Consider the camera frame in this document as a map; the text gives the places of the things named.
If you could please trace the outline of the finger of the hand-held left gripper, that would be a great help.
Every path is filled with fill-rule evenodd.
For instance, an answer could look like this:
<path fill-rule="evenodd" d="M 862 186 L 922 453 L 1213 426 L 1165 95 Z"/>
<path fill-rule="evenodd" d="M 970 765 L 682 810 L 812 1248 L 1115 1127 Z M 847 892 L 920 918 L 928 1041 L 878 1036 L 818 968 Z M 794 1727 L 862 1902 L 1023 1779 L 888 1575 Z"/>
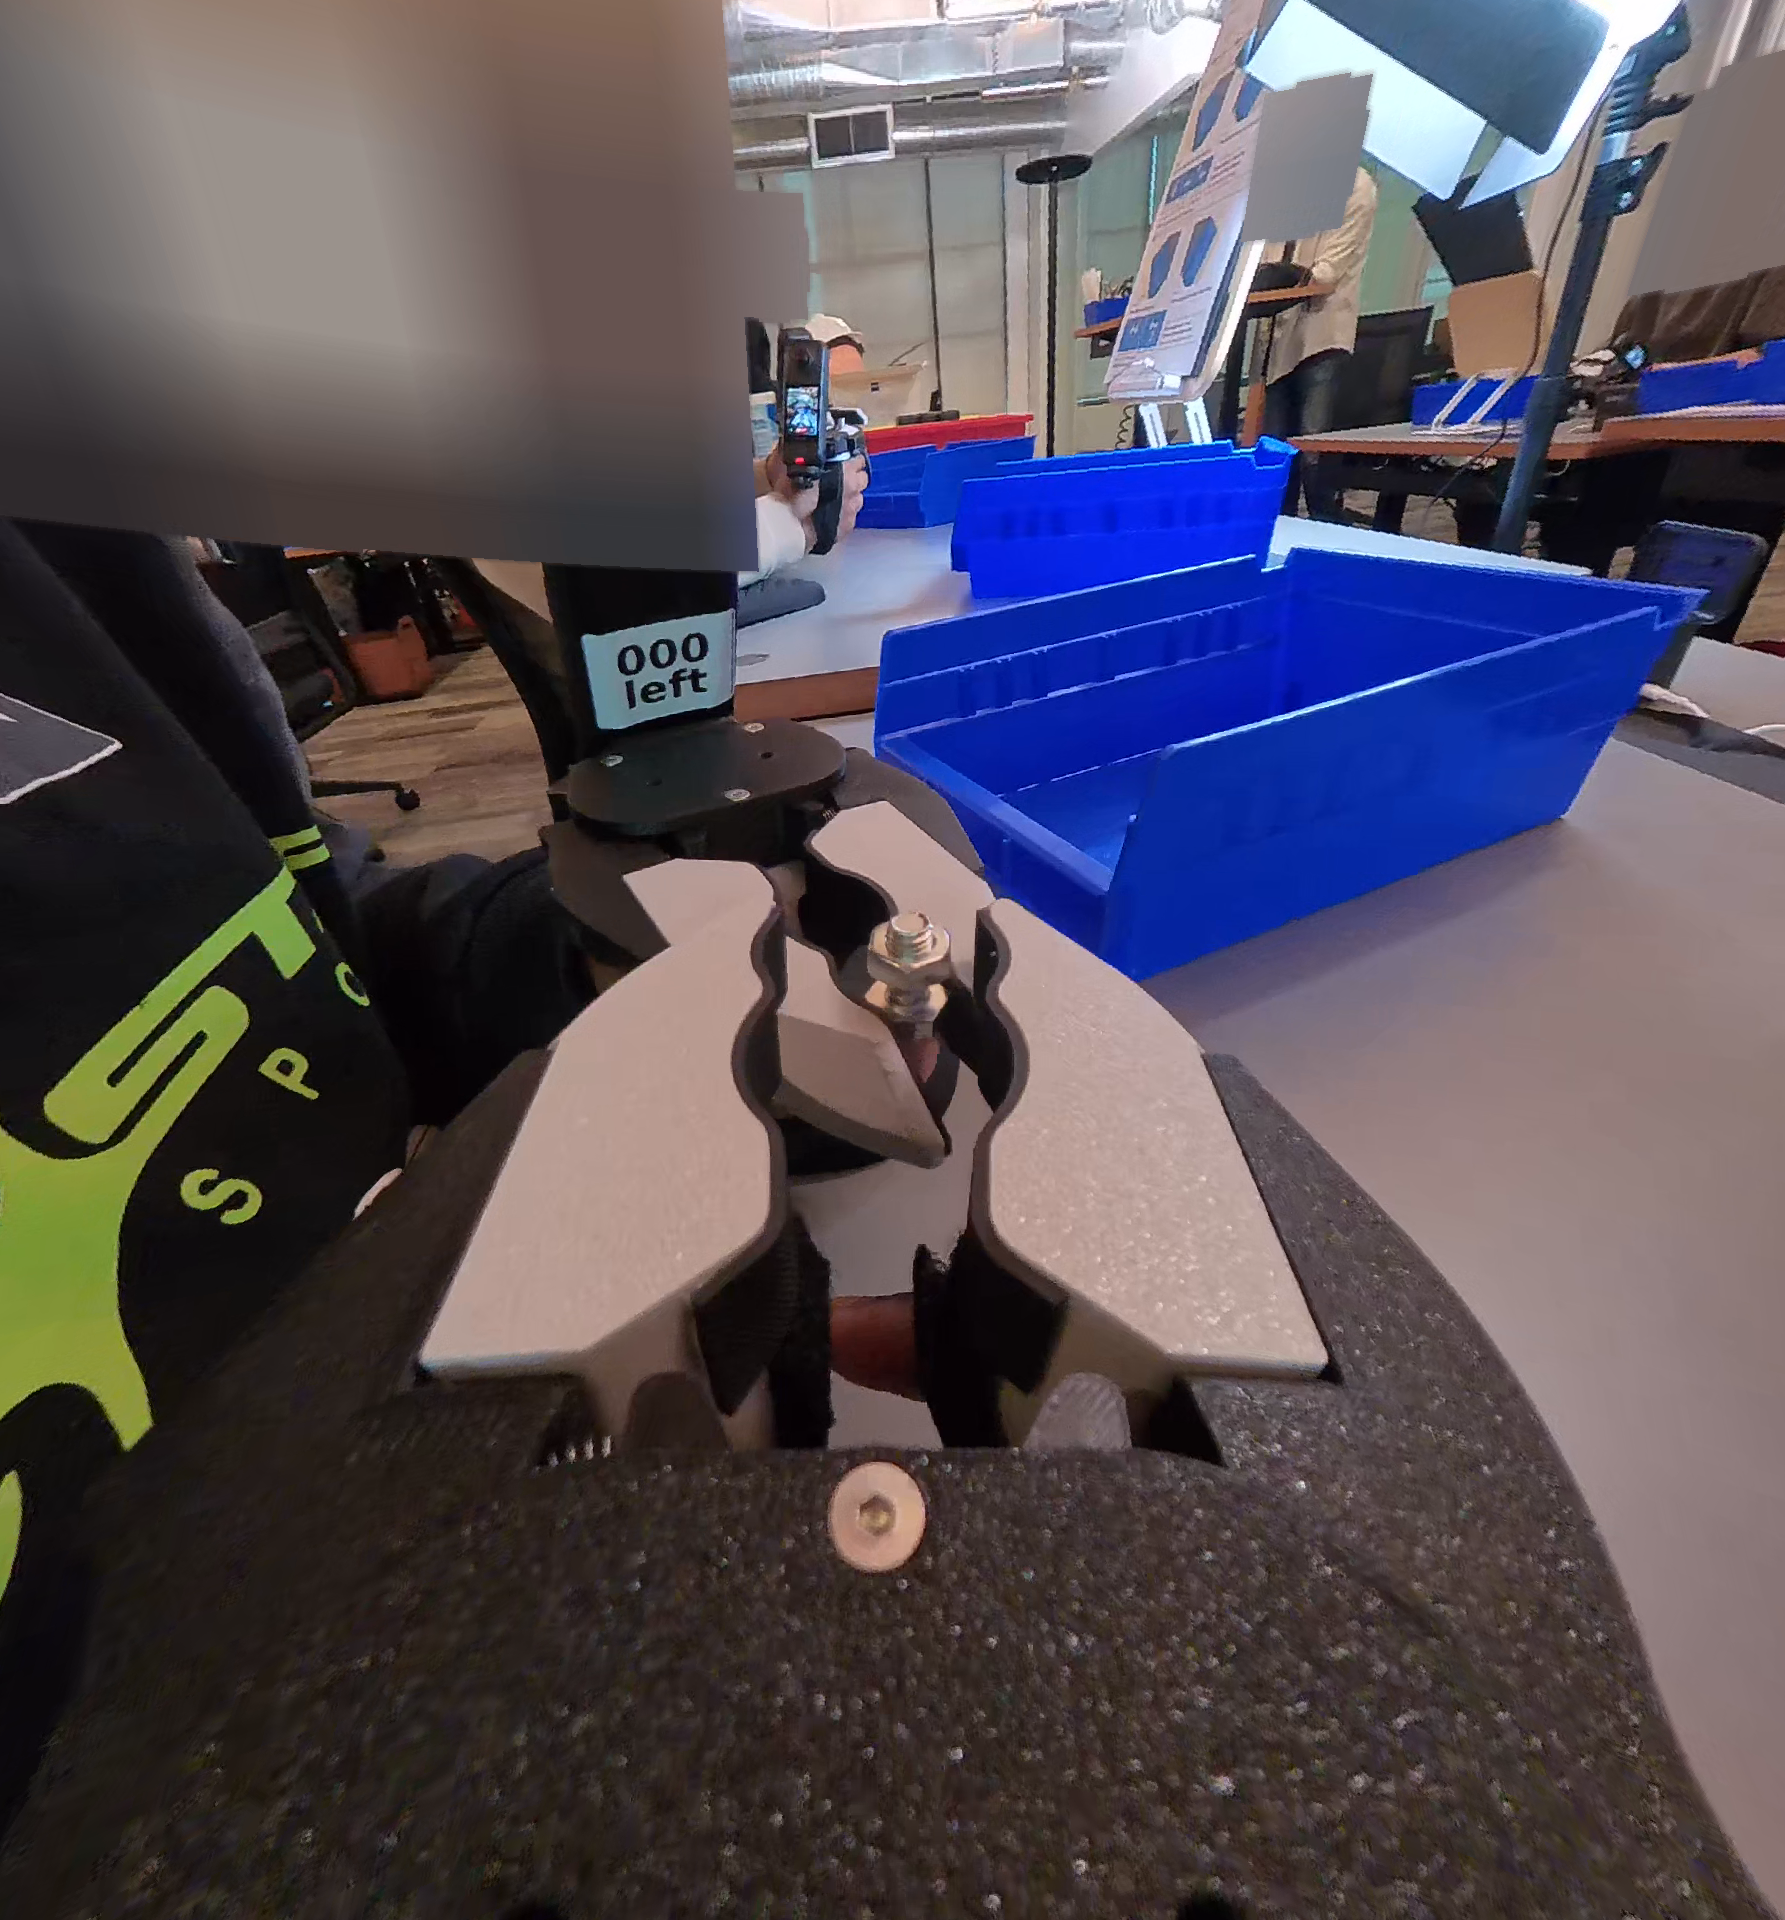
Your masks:
<path fill-rule="evenodd" d="M 882 899 L 867 927 L 926 916 L 951 937 L 955 972 L 974 974 L 979 912 L 994 902 L 992 886 L 900 809 L 878 801 L 839 810 L 809 836 L 809 859 Z"/>
<path fill-rule="evenodd" d="M 735 906 L 770 904 L 770 876 L 744 862 L 672 859 L 629 876 L 626 886 L 676 946 Z M 780 1111 L 824 1134 L 916 1168 L 944 1163 L 949 1141 L 904 1063 L 892 1031 L 838 984 L 829 957 L 787 932 L 778 1012 Z"/>

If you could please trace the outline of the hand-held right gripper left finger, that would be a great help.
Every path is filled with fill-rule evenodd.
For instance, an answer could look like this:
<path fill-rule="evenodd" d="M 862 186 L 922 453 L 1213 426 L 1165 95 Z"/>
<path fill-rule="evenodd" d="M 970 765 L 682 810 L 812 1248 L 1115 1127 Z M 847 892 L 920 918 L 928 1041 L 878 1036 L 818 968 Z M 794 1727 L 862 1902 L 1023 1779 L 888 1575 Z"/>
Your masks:
<path fill-rule="evenodd" d="M 441 1380 L 573 1375 L 601 1423 L 644 1380 L 771 1423 L 791 1327 L 775 1007 L 784 926 L 732 900 L 595 998 L 550 1050 L 425 1334 Z"/>

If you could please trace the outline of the short silver bolt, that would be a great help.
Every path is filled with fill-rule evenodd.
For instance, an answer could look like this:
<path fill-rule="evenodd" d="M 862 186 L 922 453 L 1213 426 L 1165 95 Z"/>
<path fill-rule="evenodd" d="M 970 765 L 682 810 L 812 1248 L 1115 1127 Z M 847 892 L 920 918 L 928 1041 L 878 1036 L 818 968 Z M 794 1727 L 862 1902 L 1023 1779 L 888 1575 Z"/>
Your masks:
<path fill-rule="evenodd" d="M 898 916 L 912 916 L 923 911 L 900 911 Z M 866 943 L 866 996 L 864 1005 L 876 1014 L 891 1028 L 912 1034 L 914 1038 L 928 1038 L 934 1034 L 934 1028 L 944 1014 L 955 982 L 953 974 L 944 982 L 920 982 L 920 980 L 892 980 L 880 982 L 874 980 L 867 966 L 867 946 Z"/>

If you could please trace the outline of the blue plastic bin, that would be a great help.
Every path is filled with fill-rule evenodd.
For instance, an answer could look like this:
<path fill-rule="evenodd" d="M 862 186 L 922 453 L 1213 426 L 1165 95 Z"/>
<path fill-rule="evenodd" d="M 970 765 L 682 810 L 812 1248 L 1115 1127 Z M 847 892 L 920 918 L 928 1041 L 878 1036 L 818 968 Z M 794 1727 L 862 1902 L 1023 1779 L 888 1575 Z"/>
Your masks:
<path fill-rule="evenodd" d="M 1262 439 L 1007 463 L 958 494 L 953 570 L 1030 599 L 1262 557 L 1293 461 Z"/>
<path fill-rule="evenodd" d="M 1688 365 L 1650 365 L 1639 378 L 1642 417 L 1785 412 L 1785 337 L 1762 348 Z"/>
<path fill-rule="evenodd" d="M 1131 979 L 1565 817 L 1699 594 L 1298 550 L 884 633 L 874 751 Z"/>
<path fill-rule="evenodd" d="M 1006 465 L 1029 463 L 1035 453 L 1036 439 L 1030 433 L 876 451 L 856 528 L 953 524 L 969 481 L 989 480 Z"/>
<path fill-rule="evenodd" d="M 1536 375 L 1479 375 L 1419 385 L 1410 394 L 1410 427 L 1431 433 L 1511 429 L 1525 420 L 1536 385 Z"/>

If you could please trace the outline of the person's left forearm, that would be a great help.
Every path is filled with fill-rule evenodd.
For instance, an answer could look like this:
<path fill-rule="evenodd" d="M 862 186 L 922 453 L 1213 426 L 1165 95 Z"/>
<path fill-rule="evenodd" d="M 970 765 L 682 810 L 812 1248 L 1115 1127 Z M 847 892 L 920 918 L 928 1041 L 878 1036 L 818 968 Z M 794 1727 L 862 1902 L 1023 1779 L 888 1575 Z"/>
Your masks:
<path fill-rule="evenodd" d="M 538 847 L 372 868 L 354 920 L 357 974 L 401 1059 L 416 1124 L 449 1124 L 597 996 Z"/>

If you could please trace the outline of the person's right hand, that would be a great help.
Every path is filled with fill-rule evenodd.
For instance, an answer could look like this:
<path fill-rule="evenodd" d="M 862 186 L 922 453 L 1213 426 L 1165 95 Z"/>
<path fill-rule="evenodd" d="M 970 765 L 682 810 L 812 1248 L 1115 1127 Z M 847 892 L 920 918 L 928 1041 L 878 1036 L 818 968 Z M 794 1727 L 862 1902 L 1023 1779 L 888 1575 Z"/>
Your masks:
<path fill-rule="evenodd" d="M 923 1401 L 914 1294 L 836 1297 L 829 1312 L 834 1372 L 849 1384 Z"/>

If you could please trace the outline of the light grey table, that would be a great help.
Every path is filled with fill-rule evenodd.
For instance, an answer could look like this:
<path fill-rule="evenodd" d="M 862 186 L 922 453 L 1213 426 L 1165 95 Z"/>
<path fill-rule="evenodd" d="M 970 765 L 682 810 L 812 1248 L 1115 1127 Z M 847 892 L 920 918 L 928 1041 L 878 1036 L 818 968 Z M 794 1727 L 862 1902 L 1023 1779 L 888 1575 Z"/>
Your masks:
<path fill-rule="evenodd" d="M 1440 565 L 1580 574 L 1574 563 L 1496 554 L 1455 541 L 1447 503 L 1413 514 L 1399 532 L 1281 516 L 1267 568 L 1299 550 L 1386 555 Z M 799 720 L 862 726 L 874 712 L 882 636 L 983 610 L 969 577 L 951 565 L 951 532 L 864 531 L 836 555 L 805 563 L 824 592 L 820 605 L 744 627 L 736 641 L 735 714 L 742 722 Z"/>

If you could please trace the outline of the brown leather bag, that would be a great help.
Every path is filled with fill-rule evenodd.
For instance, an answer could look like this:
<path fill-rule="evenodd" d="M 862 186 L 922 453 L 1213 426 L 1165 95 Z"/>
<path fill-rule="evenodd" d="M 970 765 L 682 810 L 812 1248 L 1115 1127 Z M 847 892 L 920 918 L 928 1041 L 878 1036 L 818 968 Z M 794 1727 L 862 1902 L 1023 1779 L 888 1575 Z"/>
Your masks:
<path fill-rule="evenodd" d="M 433 659 L 414 617 L 344 637 L 354 682 L 370 704 L 423 698 L 435 682 Z"/>

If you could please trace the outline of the white document stand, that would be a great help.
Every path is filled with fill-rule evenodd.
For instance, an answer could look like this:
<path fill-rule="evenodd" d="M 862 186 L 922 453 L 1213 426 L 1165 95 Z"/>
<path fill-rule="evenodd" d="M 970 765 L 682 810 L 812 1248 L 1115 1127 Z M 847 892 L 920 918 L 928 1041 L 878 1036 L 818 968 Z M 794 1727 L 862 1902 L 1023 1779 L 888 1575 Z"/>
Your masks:
<path fill-rule="evenodd" d="M 1165 372 L 1145 355 L 1115 355 L 1101 402 L 1120 417 L 1116 447 L 1165 448 L 1213 444 L 1216 372 Z"/>

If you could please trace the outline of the black floor lamp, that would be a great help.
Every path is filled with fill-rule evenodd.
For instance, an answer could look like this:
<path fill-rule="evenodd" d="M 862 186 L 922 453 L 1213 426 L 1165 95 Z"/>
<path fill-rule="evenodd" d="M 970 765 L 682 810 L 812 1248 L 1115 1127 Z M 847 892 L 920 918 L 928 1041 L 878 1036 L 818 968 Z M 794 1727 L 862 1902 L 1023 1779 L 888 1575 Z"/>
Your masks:
<path fill-rule="evenodd" d="M 1035 192 L 1045 213 L 1045 393 L 1041 408 L 1041 458 L 1058 454 L 1060 378 L 1062 378 L 1062 208 L 1066 186 L 1083 180 L 1095 157 L 1056 153 L 1030 157 L 1016 168 L 1016 181 Z"/>

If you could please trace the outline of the printed instruction sheet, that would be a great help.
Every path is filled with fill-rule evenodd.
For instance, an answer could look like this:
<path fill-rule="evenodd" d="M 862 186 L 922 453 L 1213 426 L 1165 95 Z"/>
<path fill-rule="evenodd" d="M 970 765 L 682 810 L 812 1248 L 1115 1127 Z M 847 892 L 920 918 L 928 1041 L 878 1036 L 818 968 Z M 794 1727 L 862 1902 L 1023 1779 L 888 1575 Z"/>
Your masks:
<path fill-rule="evenodd" d="M 1113 355 L 1220 375 L 1262 242 L 1243 235 L 1265 87 L 1246 70 L 1265 2 L 1223 4 L 1174 165 L 1130 291 Z"/>

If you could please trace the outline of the cardboard box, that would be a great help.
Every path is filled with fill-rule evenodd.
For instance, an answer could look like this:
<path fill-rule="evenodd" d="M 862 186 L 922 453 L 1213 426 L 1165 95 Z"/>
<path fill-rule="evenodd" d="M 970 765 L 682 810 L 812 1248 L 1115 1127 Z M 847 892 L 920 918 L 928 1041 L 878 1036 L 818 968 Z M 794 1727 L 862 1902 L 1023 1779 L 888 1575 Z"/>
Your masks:
<path fill-rule="evenodd" d="M 1538 271 L 1451 288 L 1447 327 L 1457 376 L 1504 378 L 1536 370 L 1548 341 L 1544 294 L 1547 283 Z"/>

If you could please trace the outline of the black device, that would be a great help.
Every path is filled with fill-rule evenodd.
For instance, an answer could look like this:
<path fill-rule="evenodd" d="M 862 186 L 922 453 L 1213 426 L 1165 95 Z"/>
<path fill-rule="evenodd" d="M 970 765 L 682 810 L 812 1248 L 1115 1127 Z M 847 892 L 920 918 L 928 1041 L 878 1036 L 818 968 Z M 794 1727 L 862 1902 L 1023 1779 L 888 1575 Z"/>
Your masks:
<path fill-rule="evenodd" d="M 1755 589 L 1768 563 L 1768 541 L 1731 528 L 1682 521 L 1659 521 L 1635 546 L 1625 583 L 1647 589 L 1688 591 L 1696 602 L 1647 670 L 1647 682 L 1669 686 L 1693 637 L 1738 630 Z"/>

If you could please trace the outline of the wooden office desk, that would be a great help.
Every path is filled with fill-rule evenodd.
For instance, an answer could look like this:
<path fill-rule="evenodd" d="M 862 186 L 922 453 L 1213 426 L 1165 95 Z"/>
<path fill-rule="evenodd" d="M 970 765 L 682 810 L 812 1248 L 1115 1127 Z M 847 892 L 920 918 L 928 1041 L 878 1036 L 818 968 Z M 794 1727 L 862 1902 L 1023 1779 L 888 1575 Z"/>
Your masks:
<path fill-rule="evenodd" d="M 1397 422 L 1303 436 L 1296 448 L 1309 477 L 1343 492 L 1472 501 L 1492 512 L 1504 507 L 1519 436 Z M 1564 423 L 1530 486 L 1530 523 L 1548 506 L 1602 507 L 1614 528 L 1630 532 L 1672 511 L 1712 524 L 1730 524 L 1735 512 L 1785 516 L 1785 406 Z"/>

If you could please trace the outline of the black light stand pole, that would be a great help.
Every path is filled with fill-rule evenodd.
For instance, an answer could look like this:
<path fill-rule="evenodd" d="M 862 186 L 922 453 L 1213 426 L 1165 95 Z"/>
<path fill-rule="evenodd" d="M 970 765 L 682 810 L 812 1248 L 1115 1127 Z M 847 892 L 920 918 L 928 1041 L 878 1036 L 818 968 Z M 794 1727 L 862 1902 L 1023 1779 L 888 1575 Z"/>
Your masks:
<path fill-rule="evenodd" d="M 1606 107 L 1601 115 L 1594 167 L 1583 180 L 1567 277 L 1551 322 L 1544 361 L 1519 420 L 1509 477 L 1492 538 L 1492 550 L 1502 555 L 1517 557 L 1521 554 L 1530 511 L 1544 481 L 1551 444 L 1567 412 L 1570 370 L 1596 293 L 1610 229 L 1614 220 L 1642 204 L 1650 180 L 1665 157 L 1663 145 L 1637 153 L 1632 135 L 1651 121 L 1685 111 L 1690 103 L 1688 95 L 1669 95 L 1659 100 L 1653 96 L 1659 75 L 1690 51 L 1693 32 L 1685 4 L 1646 4 L 1642 19 L 1651 32 L 1630 41 L 1610 81 Z"/>

